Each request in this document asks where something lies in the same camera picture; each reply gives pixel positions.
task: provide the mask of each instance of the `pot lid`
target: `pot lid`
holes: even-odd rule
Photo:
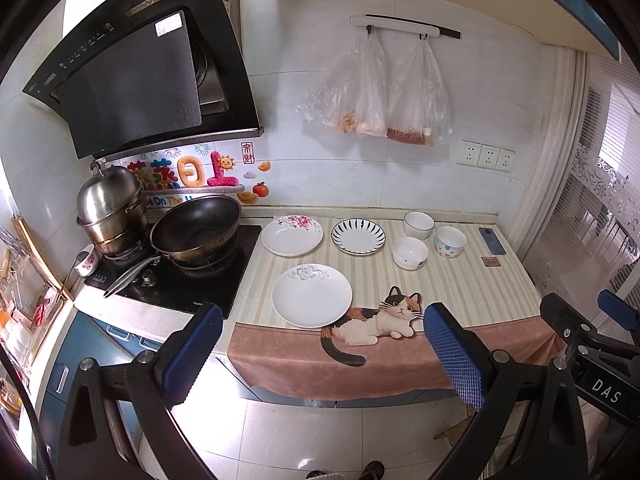
[[[122,208],[142,188],[136,177],[123,166],[111,166],[102,170],[92,162],[93,176],[78,192],[76,207],[81,224],[100,221]]]

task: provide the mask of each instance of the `phone case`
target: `phone case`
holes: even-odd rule
[[[480,235],[484,240],[484,243],[489,248],[491,254],[506,254],[507,252],[504,250],[504,247],[498,240],[493,229],[490,227],[479,227]]]

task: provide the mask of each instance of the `white plate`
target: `white plate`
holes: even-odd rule
[[[339,249],[357,256],[375,253],[385,244],[385,239],[382,227],[362,218],[338,222],[331,231],[331,240]]]
[[[322,235],[322,226],[313,218],[281,216],[262,230],[262,243],[278,256],[302,256],[318,246]]]
[[[322,264],[298,265],[273,284],[271,303],[279,316],[300,328],[320,328],[340,319],[351,305],[343,273]]]

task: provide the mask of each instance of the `range hood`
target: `range hood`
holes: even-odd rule
[[[23,91],[69,124],[78,158],[262,133],[222,0],[106,0]]]

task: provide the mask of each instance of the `black wok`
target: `black wok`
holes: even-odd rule
[[[169,209],[151,229],[151,245],[159,254],[128,269],[110,285],[104,297],[125,288],[142,269],[161,256],[186,267],[215,259],[216,253],[235,234],[241,211],[239,203],[228,196],[203,196]]]

